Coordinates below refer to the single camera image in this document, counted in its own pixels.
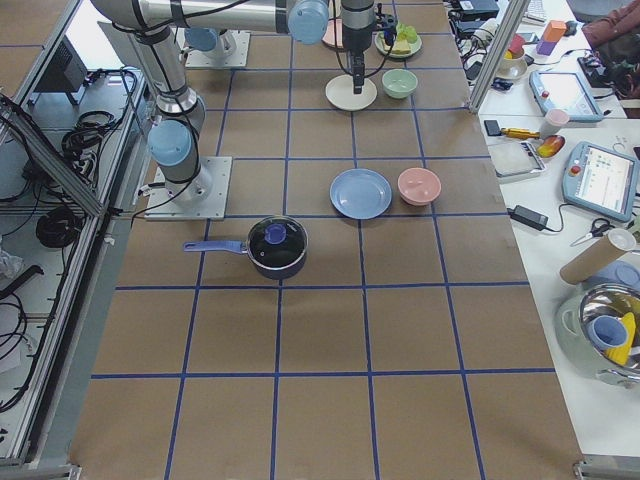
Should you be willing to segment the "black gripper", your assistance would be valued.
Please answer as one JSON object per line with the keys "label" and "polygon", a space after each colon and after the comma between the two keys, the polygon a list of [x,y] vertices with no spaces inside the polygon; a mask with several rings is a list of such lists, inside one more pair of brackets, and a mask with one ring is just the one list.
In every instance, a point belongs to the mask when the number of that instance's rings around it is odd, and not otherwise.
{"label": "black gripper", "polygon": [[362,51],[348,51],[349,65],[353,83],[353,94],[360,95],[363,91],[365,80],[365,60]]}

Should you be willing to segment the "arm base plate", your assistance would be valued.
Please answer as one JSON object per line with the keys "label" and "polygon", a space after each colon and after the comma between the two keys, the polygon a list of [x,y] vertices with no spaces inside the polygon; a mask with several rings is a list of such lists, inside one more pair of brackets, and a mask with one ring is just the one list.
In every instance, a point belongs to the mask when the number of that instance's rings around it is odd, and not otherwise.
{"label": "arm base plate", "polygon": [[178,185],[164,185],[160,168],[154,181],[159,188],[150,191],[144,218],[150,221],[223,220],[232,171],[232,158],[203,156],[199,176],[181,192]]}
{"label": "arm base plate", "polygon": [[188,69],[241,69],[247,64],[249,43],[248,31],[187,29],[184,63]]}

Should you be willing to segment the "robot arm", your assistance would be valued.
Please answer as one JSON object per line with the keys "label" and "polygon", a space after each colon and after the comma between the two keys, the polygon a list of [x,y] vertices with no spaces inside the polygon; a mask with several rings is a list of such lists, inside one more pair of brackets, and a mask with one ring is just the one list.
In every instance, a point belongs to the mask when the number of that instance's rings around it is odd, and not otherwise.
{"label": "robot arm", "polygon": [[309,45],[322,39],[329,20],[325,1],[95,1],[93,6],[128,37],[152,86],[165,119],[151,130],[147,145],[168,196],[182,204],[209,196],[213,179],[197,150],[204,104],[187,82],[172,29],[272,32]]}
{"label": "robot arm", "polygon": [[373,33],[396,24],[393,16],[380,21],[372,1],[185,1],[171,9],[187,44],[203,52],[233,52],[235,47],[225,43],[232,30],[288,34],[304,45],[322,41],[331,31],[334,50],[346,52],[347,61],[339,67],[351,78],[355,95],[365,86],[364,53]]}

